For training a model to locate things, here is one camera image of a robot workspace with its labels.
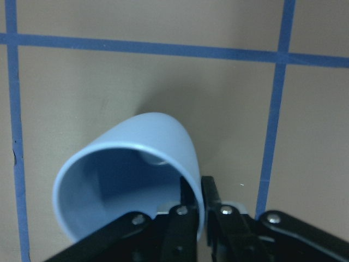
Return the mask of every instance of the black metal bracket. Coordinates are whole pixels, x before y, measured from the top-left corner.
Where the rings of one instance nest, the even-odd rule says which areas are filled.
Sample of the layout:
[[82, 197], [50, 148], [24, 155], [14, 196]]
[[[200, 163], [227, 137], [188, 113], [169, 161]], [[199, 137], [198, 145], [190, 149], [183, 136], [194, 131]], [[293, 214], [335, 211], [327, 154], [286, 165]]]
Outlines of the black metal bracket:
[[[214, 179], [201, 179], [207, 245], [214, 262], [349, 262], [349, 243], [280, 211], [258, 221], [222, 204]], [[196, 261], [198, 209], [181, 178], [180, 205], [151, 219], [129, 212], [46, 262]]]

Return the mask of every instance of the blue tape line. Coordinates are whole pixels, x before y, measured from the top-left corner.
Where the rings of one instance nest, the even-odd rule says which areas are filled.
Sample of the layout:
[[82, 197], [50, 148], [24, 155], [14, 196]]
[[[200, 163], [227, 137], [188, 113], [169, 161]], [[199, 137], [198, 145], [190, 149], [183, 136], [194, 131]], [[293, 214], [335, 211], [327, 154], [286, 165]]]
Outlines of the blue tape line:
[[148, 43], [139, 41], [120, 41], [106, 39], [86, 39], [73, 37], [55, 37], [47, 35], [13, 35], [9, 41], [15, 41], [18, 45], [59, 47], [69, 49], [117, 51], [131, 53], [146, 53], [152, 55], [170, 55], [203, 57], [218, 59], [233, 59], [244, 61], [275, 62], [276, 53], [270, 51], [242, 50], [221, 47], [193, 46]]
[[[282, 12], [278, 53], [282, 57], [288, 53], [291, 41], [292, 24], [294, 16], [295, 0], [285, 0]], [[268, 201], [269, 183], [272, 175], [272, 165], [274, 159], [274, 150], [276, 143], [276, 134], [278, 132], [279, 113], [281, 107], [282, 90], [284, 88], [286, 74], [286, 64], [277, 63], [275, 65], [274, 82], [272, 97], [270, 99], [269, 118], [267, 125], [266, 142], [264, 145], [264, 154], [262, 161], [260, 186], [258, 189], [256, 218], [264, 213]]]
[[349, 68], [349, 57], [307, 55], [233, 48], [147, 43], [137, 41], [55, 37], [48, 35], [0, 33], [0, 44], [56, 47], [111, 52], [151, 53], [201, 58], [216, 58], [302, 66]]
[[15, 0], [5, 0], [6, 32], [17, 33], [17, 6]]
[[278, 46], [279, 52], [288, 52], [288, 49], [290, 47], [295, 6], [296, 6], [296, 0], [284, 1], [284, 11], [282, 12], [279, 46]]
[[[16, 1], [6, 0], [5, 9], [7, 33], [15, 34], [17, 33]], [[16, 159], [14, 165], [14, 180], [21, 259], [22, 262], [30, 262], [26, 183], [23, 161], [18, 46], [12, 43], [7, 44], [12, 145]]]
[[260, 178], [260, 186], [258, 190], [256, 218], [258, 218], [266, 210], [270, 176], [272, 173], [272, 165], [274, 159], [274, 149], [276, 142], [276, 134], [278, 132], [279, 113], [281, 107], [282, 91], [284, 87], [286, 74], [285, 64], [275, 65], [275, 74], [273, 82], [272, 97], [270, 99], [270, 111], [267, 125], [266, 142], [264, 145], [264, 155], [262, 161], [262, 170]]

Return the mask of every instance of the metal screw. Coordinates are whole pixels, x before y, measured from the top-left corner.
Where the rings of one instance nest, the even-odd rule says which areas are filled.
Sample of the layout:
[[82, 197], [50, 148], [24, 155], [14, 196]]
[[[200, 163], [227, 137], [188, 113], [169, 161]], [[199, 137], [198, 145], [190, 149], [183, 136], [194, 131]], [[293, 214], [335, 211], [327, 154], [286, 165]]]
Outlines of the metal screw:
[[233, 209], [231, 206], [222, 206], [220, 208], [220, 212], [224, 215], [230, 215], [233, 212]]
[[180, 206], [179, 208], [177, 208], [176, 212], [179, 215], [186, 215], [188, 213], [188, 209], [186, 208], [186, 206]]
[[272, 224], [279, 224], [281, 222], [281, 218], [278, 214], [269, 214], [267, 216], [267, 221]]
[[133, 225], [140, 225], [140, 224], [143, 224], [145, 222], [145, 218], [142, 214], [139, 214], [137, 216], [135, 216], [133, 219], [132, 219], [132, 224]]
[[173, 254], [175, 256], [179, 256], [181, 253], [183, 252], [183, 247], [182, 246], [178, 246], [173, 250]]

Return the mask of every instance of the beige wall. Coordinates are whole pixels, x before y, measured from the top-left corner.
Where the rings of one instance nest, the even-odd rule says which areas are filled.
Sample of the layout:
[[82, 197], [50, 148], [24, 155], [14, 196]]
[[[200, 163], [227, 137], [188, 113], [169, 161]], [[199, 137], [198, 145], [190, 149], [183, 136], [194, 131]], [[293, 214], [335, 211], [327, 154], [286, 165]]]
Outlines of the beige wall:
[[[290, 50], [348, 57], [345, 1], [298, 1]], [[17, 1], [24, 34], [276, 51], [283, 2]], [[5, 32], [0, 2], [0, 33]], [[64, 162], [135, 114], [183, 123], [202, 175], [253, 216], [275, 65], [136, 53], [19, 47], [31, 261], [70, 245], [51, 206]], [[349, 69], [287, 67], [267, 208], [349, 241]], [[6, 46], [0, 46], [0, 261], [20, 261]], [[200, 261], [210, 261], [201, 240]]]

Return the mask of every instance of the cup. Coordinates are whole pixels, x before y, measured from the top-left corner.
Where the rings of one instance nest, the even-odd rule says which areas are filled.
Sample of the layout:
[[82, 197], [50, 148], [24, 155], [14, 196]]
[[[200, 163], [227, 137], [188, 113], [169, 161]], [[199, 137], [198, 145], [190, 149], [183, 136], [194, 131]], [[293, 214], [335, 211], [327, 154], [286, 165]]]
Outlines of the cup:
[[62, 166], [53, 186], [53, 210], [63, 231], [77, 242], [130, 211], [155, 218], [159, 207], [179, 203], [181, 176], [196, 198], [199, 238], [204, 205], [188, 133], [169, 115], [137, 115]]

